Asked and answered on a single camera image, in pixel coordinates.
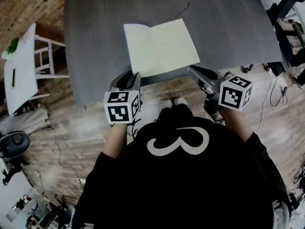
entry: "white cube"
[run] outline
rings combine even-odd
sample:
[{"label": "white cube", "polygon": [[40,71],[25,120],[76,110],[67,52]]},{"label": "white cube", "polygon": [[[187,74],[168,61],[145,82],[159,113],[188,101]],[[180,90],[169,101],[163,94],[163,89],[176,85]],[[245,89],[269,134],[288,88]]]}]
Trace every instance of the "white cube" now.
[{"label": "white cube", "polygon": [[105,92],[104,108],[110,124],[132,123],[140,110],[140,92]]},{"label": "white cube", "polygon": [[252,82],[234,76],[220,85],[220,106],[241,111],[250,101]]}]

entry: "white sneaker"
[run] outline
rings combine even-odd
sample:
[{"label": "white sneaker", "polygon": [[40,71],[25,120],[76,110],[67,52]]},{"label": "white sneaker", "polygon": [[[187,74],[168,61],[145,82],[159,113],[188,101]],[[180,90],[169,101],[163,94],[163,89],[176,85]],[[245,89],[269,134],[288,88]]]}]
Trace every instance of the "white sneaker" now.
[{"label": "white sneaker", "polygon": [[303,85],[301,85],[297,79],[295,77],[292,77],[292,80],[294,81],[295,84],[297,84],[297,86],[300,88],[300,89],[303,89]]},{"label": "white sneaker", "polygon": [[184,98],[180,97],[174,100],[174,104],[175,105],[185,104],[187,106],[187,101]]},{"label": "white sneaker", "polygon": [[171,102],[171,100],[164,100],[161,102],[161,105],[160,105],[160,112],[162,111],[162,109],[165,109],[165,108],[172,108],[173,106],[173,103]]}]

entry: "wooden tabletop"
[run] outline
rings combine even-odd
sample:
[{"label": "wooden tabletop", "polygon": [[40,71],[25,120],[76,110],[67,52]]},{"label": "wooden tabletop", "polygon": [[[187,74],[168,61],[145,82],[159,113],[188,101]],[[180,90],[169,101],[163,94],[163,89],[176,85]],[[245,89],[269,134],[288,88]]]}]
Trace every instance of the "wooden tabletop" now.
[{"label": "wooden tabletop", "polygon": [[[260,0],[65,0],[64,37],[78,106],[101,101],[110,82],[129,70],[124,23],[155,26],[178,18],[197,49],[198,66],[222,69],[282,61]],[[143,79],[144,84],[186,74],[186,69]]]}]

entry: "white side table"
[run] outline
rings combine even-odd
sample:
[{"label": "white side table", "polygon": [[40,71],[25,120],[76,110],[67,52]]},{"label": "white side table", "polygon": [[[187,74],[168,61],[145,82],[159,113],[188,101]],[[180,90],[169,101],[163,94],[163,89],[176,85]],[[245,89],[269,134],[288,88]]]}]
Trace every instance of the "white side table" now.
[{"label": "white side table", "polygon": [[[32,24],[18,42],[16,56],[8,59],[4,65],[4,86],[9,114],[12,115],[26,101],[46,97],[50,94],[34,96],[38,92],[38,79],[69,78],[69,75],[56,75],[54,72],[52,44],[65,46],[39,35],[35,35],[36,24]],[[47,42],[48,46],[35,50],[35,40]],[[49,64],[42,65],[42,53],[48,52]],[[35,68],[34,55],[40,55],[40,66]],[[50,74],[43,70],[50,69]]]}]

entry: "cable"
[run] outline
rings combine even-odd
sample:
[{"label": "cable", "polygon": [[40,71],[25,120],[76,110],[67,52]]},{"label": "cable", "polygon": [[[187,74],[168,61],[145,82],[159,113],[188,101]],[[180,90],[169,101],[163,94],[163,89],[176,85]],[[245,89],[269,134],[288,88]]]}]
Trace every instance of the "cable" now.
[{"label": "cable", "polygon": [[137,135],[138,132],[139,132],[139,129],[135,129],[135,130],[133,131],[133,128],[134,128],[135,124],[136,124],[137,122],[139,122],[140,120],[142,120],[142,119],[138,119],[137,121],[133,120],[133,122],[132,122],[131,124],[129,124],[129,125],[132,125],[132,132],[131,132],[131,134],[130,134],[129,132],[127,132],[127,135],[128,135],[128,136],[132,136],[133,139],[135,139],[135,135]]},{"label": "cable", "polygon": [[259,130],[261,129],[261,125],[262,125],[262,122],[263,122],[263,119],[264,119],[264,110],[265,110],[265,104],[266,104],[266,100],[267,100],[267,96],[268,96],[268,93],[270,91],[270,88],[271,88],[271,84],[272,84],[272,79],[270,78],[270,85],[269,85],[269,88],[268,88],[268,91],[266,93],[266,97],[265,97],[265,100],[264,100],[264,103],[263,103],[263,112],[262,112],[262,119],[261,119],[261,122],[259,124],[259,127],[258,127],[258,130],[256,132],[256,134],[259,132]]},{"label": "cable", "polygon": [[224,119],[216,119],[214,120],[215,124],[221,124],[224,121]]},{"label": "cable", "polygon": [[272,91],[271,91],[271,93],[270,93],[270,104],[271,104],[273,107],[276,107],[276,106],[280,103],[280,101],[282,100],[282,101],[283,101],[283,105],[285,106],[285,105],[287,105],[287,103],[288,103],[288,98],[287,98],[287,96],[286,96],[286,92],[287,92],[287,90],[288,90],[288,87],[291,86],[291,85],[294,85],[295,83],[292,83],[292,84],[286,86],[286,87],[284,88],[283,92],[282,92],[282,96],[281,96],[280,99],[277,101],[276,105],[273,105],[273,104],[272,104],[272,101],[271,101],[271,97],[272,97],[272,92],[273,92],[273,90],[274,90],[274,88],[275,88],[276,83],[277,83],[277,77],[275,78],[275,83],[274,83],[274,86],[273,86]]},{"label": "cable", "polygon": [[54,137],[55,137],[55,145],[58,147],[58,150],[59,150],[59,156],[58,156],[58,163],[60,164],[61,167],[63,168],[71,168],[74,173],[75,173],[75,176],[76,176],[76,179],[78,180],[79,184],[84,188],[84,186],[82,185],[81,183],[81,180],[77,177],[77,173],[76,173],[76,170],[74,167],[72,166],[64,166],[62,163],[61,163],[61,148],[59,147],[59,145],[57,144],[57,138],[56,138],[56,132],[55,132],[55,129],[52,127],[52,126],[48,126],[49,128],[51,128],[53,131],[54,131]]},{"label": "cable", "polygon": [[191,2],[189,1],[189,2],[187,3],[187,6],[185,7],[185,9],[182,10],[181,12],[179,12],[179,13],[178,13],[175,17],[173,17],[170,21],[173,21],[173,20],[175,20],[178,16],[182,15],[183,12],[185,12],[185,11],[189,8],[190,4],[191,4]]},{"label": "cable", "polygon": [[42,180],[41,174],[39,176],[40,176],[40,181],[41,181],[41,186],[42,186],[42,196],[43,196],[45,190],[44,190],[44,185],[43,185],[43,180]]},{"label": "cable", "polygon": [[79,187],[78,185],[76,185],[76,186],[77,186],[77,188],[78,188],[81,192],[83,192],[83,190],[81,190],[80,187]]}]

